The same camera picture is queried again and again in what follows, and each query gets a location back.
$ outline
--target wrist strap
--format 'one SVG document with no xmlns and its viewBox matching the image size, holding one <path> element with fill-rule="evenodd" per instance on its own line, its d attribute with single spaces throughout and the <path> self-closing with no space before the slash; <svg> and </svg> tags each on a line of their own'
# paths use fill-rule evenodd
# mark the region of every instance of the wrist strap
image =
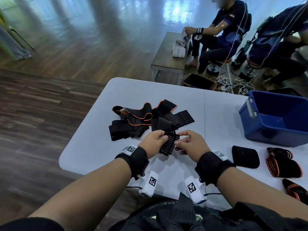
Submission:
<svg viewBox="0 0 308 231">
<path fill-rule="evenodd" d="M 235 167 L 235 164 L 227 160 L 227 157 L 221 152 L 215 154 L 210 151 L 202 155 L 195 171 L 206 185 L 214 184 L 217 186 L 218 178 L 229 167 Z"/>
<path fill-rule="evenodd" d="M 124 159 L 129 165 L 132 178 L 138 179 L 137 175 L 142 175 L 149 164 L 146 151 L 142 147 L 128 146 L 124 148 L 116 158 Z"/>
<path fill-rule="evenodd" d="M 204 28 L 203 27 L 199 27 L 197 29 L 197 35 L 202 35 Z"/>
</svg>

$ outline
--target hand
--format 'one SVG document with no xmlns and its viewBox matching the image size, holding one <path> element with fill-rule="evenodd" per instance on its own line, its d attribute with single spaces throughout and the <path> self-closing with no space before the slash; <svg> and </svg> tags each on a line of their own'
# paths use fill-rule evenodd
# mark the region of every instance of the hand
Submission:
<svg viewBox="0 0 308 231">
<path fill-rule="evenodd" d="M 175 150 L 182 151 L 180 152 L 182 155 L 187 154 L 196 163 L 199 162 L 204 153 L 211 151 L 203 137 L 194 131 L 182 131 L 178 135 L 188 135 L 188 137 L 175 141 Z"/>
<path fill-rule="evenodd" d="M 185 27 L 185 32 L 187 35 L 192 35 L 197 33 L 197 28 L 195 27 Z"/>
<path fill-rule="evenodd" d="M 146 151 L 148 159 L 155 156 L 159 152 L 161 146 L 167 142 L 168 136 L 164 136 L 164 134 L 164 131 L 153 131 L 148 133 L 141 143 L 138 144 L 138 147 L 142 147 Z"/>
</svg>

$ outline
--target blue plastic bin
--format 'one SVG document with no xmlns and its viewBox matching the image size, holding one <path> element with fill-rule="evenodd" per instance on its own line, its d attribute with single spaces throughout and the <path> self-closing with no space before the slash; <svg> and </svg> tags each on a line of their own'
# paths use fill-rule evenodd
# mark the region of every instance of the blue plastic bin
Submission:
<svg viewBox="0 0 308 231">
<path fill-rule="evenodd" d="M 286 147 L 308 143 L 308 99 L 264 91 L 250 91 L 242 106 L 245 137 Z"/>
</svg>

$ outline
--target dark pants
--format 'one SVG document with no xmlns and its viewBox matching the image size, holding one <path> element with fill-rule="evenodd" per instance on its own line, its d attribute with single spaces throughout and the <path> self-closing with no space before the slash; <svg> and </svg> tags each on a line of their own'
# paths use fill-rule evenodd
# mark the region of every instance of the dark pants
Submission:
<svg viewBox="0 0 308 231">
<path fill-rule="evenodd" d="M 306 71 L 307 66 L 305 64 L 291 59 L 295 49 L 300 46 L 302 45 L 281 42 L 278 49 L 264 61 L 264 67 L 277 69 L 280 72 L 271 78 L 272 83 L 279 84 L 284 80 L 300 76 Z"/>
<path fill-rule="evenodd" d="M 204 35 L 200 40 L 195 40 L 192 36 L 192 56 L 199 56 L 200 43 L 203 45 L 201 49 L 201 56 L 199 58 L 198 73 L 203 73 L 209 64 L 209 61 L 215 63 L 216 61 L 225 61 L 230 56 L 230 50 L 218 47 L 218 39 L 216 36 Z"/>
</svg>

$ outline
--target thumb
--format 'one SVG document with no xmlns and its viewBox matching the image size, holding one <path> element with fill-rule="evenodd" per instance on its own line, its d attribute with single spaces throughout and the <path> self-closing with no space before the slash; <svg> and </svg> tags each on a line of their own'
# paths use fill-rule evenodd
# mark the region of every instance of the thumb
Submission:
<svg viewBox="0 0 308 231">
<path fill-rule="evenodd" d="M 167 142 L 167 140 L 168 140 L 168 136 L 164 135 L 158 141 L 160 141 L 161 145 L 163 145 L 165 142 Z"/>
<path fill-rule="evenodd" d="M 184 143 L 182 141 L 175 141 L 174 142 L 174 145 L 180 149 L 183 149 L 186 151 L 186 146 L 187 146 L 188 143 Z"/>
</svg>

